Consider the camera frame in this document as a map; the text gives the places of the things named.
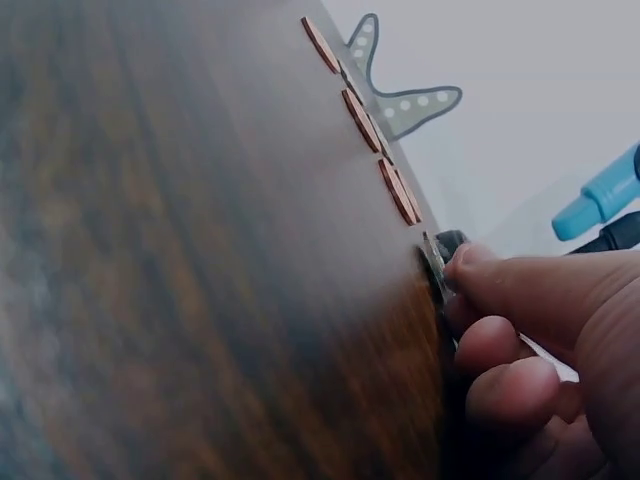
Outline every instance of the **dark wood grain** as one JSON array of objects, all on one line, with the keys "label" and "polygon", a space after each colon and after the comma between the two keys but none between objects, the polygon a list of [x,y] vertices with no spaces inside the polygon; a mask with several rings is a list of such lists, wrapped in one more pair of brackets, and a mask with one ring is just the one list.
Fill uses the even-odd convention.
[{"label": "dark wood grain", "polygon": [[0,11],[0,478],[437,478],[423,227],[319,2]]}]

